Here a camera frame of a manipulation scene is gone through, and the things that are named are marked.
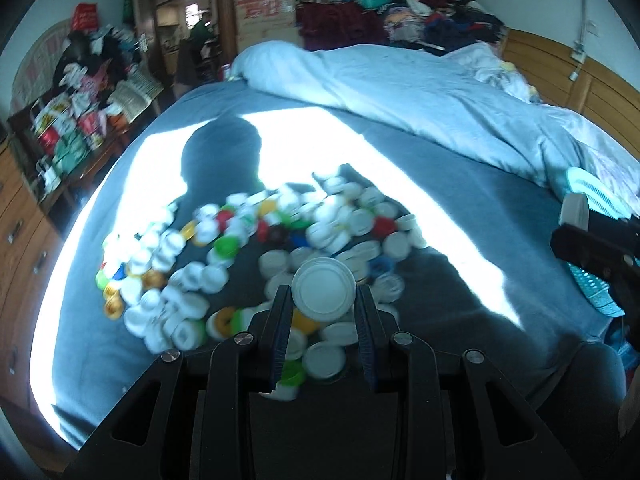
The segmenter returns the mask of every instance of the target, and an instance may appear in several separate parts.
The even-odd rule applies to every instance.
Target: turquoise plastic basket
[[[569,168],[566,171],[566,181],[569,192],[583,193],[587,196],[590,210],[615,219],[631,217],[628,207],[591,173],[581,168]],[[609,317],[624,316],[625,311],[617,306],[609,295],[609,283],[580,267],[567,265],[584,297],[598,312]]]

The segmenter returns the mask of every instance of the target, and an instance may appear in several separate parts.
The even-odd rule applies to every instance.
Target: drawer handle
[[[12,244],[15,242],[15,239],[17,238],[18,234],[20,234],[20,229],[22,229],[22,224],[24,224],[24,221],[22,220],[22,218],[20,218],[16,223],[15,223],[15,227],[14,230],[11,231],[8,235],[8,237],[6,238],[6,240]]]
[[[15,364],[18,361],[18,348],[13,347],[11,349],[11,360],[9,361],[9,373],[15,375]]]
[[[47,253],[47,251],[42,251],[40,253],[40,257],[38,258],[38,261],[33,266],[33,273],[34,274],[38,274],[40,272],[40,269],[44,265],[44,262],[46,261],[48,255],[49,255],[49,253]]]

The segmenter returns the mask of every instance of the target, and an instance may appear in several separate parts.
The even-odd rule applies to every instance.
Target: door
[[[162,47],[158,36],[156,22],[156,0],[133,0],[136,17],[136,28],[140,42],[140,53],[149,72],[160,81],[165,88],[171,86],[171,79],[164,66]]]

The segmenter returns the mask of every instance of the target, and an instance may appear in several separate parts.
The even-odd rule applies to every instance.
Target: window
[[[198,12],[198,4],[187,5],[184,8],[184,14],[187,18],[187,28],[191,29],[200,21],[200,13]]]

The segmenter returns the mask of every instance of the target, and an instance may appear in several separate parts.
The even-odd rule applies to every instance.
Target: drawer
[[[0,153],[0,215],[22,187],[22,173],[15,165],[9,148]]]
[[[15,271],[0,314],[0,397],[31,408],[29,360],[40,305],[62,240],[43,218]]]
[[[36,201],[23,187],[0,216],[0,315],[18,262],[42,218]]]

